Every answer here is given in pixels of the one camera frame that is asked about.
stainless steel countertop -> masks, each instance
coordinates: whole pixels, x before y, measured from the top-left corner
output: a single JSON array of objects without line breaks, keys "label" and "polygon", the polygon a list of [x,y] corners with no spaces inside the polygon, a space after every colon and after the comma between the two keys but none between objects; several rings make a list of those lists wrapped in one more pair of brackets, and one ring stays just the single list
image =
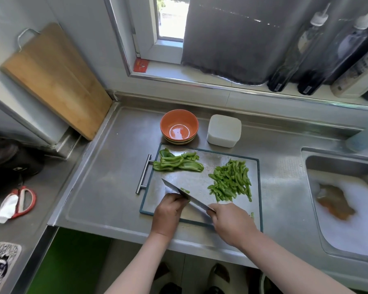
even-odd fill
[{"label": "stainless steel countertop", "polygon": [[[344,285],[368,291],[368,262],[331,256],[322,249],[301,154],[304,147],[348,154],[342,141],[353,134],[348,129],[126,98],[111,111],[106,126],[86,150],[49,224],[143,243],[152,217],[139,213],[144,190],[140,195],[135,191],[147,155],[154,159],[164,142],[160,119],[176,108],[189,109],[199,119],[198,135],[190,147],[259,159],[265,234]],[[242,120],[241,139],[234,148],[206,141],[208,122],[215,113]],[[206,227],[180,223],[169,249],[254,267]]]},{"label": "stainless steel countertop", "polygon": [[[15,262],[0,293],[7,294],[13,291],[46,231],[48,219],[61,198],[60,191],[75,164],[80,159],[85,145],[86,142],[81,139],[73,149],[70,157],[65,161],[47,157],[43,170],[24,182],[26,186],[35,191],[37,201],[34,209],[28,214],[15,220],[9,220],[5,224],[0,224],[0,242],[16,243],[22,246],[19,258]],[[4,199],[5,195],[0,194],[0,200]],[[30,273],[30,275],[28,282],[32,279],[33,273]]]}]

gray curtain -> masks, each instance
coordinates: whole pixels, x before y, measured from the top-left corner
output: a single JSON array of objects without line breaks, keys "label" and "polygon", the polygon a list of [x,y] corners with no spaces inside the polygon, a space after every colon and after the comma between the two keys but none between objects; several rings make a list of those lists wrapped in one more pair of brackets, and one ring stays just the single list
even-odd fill
[{"label": "gray curtain", "polygon": [[368,0],[190,0],[181,63],[234,82],[263,84],[299,28],[329,2],[329,19],[293,77],[298,81],[338,32],[368,13]]}]

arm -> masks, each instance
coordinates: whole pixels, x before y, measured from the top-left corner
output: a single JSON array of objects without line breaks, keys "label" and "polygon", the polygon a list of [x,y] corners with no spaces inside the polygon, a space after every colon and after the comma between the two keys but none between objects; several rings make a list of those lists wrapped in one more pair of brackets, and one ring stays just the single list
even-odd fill
[{"label": "arm", "polygon": [[154,212],[146,242],[105,294],[148,294],[155,272],[177,229],[188,200],[179,194],[166,194]]},{"label": "arm", "polygon": [[283,293],[354,293],[260,232],[245,210],[233,203],[210,207],[216,213],[207,213],[220,237],[243,252]]}]

hand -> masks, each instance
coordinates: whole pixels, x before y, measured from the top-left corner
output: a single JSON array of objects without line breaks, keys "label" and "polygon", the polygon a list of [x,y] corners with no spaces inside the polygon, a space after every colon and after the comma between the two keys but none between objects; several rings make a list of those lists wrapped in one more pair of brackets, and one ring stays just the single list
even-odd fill
[{"label": "hand", "polygon": [[157,233],[171,241],[176,232],[181,212],[188,202],[180,194],[166,194],[155,209],[150,234]]},{"label": "hand", "polygon": [[208,210],[207,214],[213,219],[214,228],[218,235],[224,242],[239,250],[248,239],[259,231],[248,213],[233,203],[213,203],[210,204],[210,207],[216,213]]}]

window sill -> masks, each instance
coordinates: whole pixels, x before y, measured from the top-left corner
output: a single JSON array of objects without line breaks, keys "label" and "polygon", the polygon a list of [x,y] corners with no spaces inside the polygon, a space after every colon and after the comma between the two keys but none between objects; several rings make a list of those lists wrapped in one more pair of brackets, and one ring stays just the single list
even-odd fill
[{"label": "window sill", "polygon": [[173,84],[190,85],[201,88],[227,90],[244,94],[256,94],[259,96],[294,99],[298,101],[323,103],[341,107],[368,110],[368,101],[363,98],[344,99],[331,93],[328,85],[321,86],[314,95],[305,96],[297,91],[296,84],[288,84],[283,93],[270,92],[266,84],[260,86],[248,86],[234,83],[218,76],[204,74],[191,67],[178,64],[150,61],[145,73],[132,72],[130,77],[163,81]]}]

